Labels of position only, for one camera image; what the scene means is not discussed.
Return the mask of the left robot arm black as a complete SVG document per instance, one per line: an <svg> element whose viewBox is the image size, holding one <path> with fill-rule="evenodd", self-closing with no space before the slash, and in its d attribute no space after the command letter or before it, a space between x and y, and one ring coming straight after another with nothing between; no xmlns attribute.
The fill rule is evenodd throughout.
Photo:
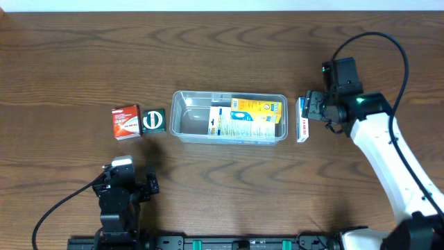
<svg viewBox="0 0 444 250"><path fill-rule="evenodd" d="M140 244L140 204L158 194L159 184L155 172L146 170L146 181L135 180L132 156L120 156L103 167L103 176L93 184L99 198L100 220L104 247L130 247Z"/></svg>

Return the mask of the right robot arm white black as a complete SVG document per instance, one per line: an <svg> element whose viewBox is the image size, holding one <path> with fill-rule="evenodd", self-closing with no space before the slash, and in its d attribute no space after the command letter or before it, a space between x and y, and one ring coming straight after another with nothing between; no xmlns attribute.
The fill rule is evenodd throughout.
<svg viewBox="0 0 444 250"><path fill-rule="evenodd" d="M302 117L335 125L363 152L391 204L396 227L344 229L329 249L442 249L443 193L433 184L405 142L393 109L380 92L364 92L354 58L322 65L325 91L308 91Z"/></svg>

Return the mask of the yellow box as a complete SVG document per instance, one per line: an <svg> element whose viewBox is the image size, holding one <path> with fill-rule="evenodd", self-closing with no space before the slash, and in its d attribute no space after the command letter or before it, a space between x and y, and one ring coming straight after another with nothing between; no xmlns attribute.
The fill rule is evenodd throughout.
<svg viewBox="0 0 444 250"><path fill-rule="evenodd" d="M230 115L235 120L278 124L282 116L282 103L233 98Z"/></svg>

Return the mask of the slim white blue box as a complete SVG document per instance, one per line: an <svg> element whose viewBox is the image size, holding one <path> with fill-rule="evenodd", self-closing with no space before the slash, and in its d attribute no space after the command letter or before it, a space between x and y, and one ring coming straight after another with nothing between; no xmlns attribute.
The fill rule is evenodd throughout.
<svg viewBox="0 0 444 250"><path fill-rule="evenodd" d="M309 138L309 122L302 116L305 98L299 97L296 102L296 142L302 143Z"/></svg>

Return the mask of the large blue white box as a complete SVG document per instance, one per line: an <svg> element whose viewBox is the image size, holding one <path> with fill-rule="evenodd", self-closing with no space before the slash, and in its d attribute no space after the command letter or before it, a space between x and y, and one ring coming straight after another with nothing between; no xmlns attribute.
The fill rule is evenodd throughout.
<svg viewBox="0 0 444 250"><path fill-rule="evenodd" d="M230 107L211 107L207 134L237 138L274 138L275 124L233 119Z"/></svg>

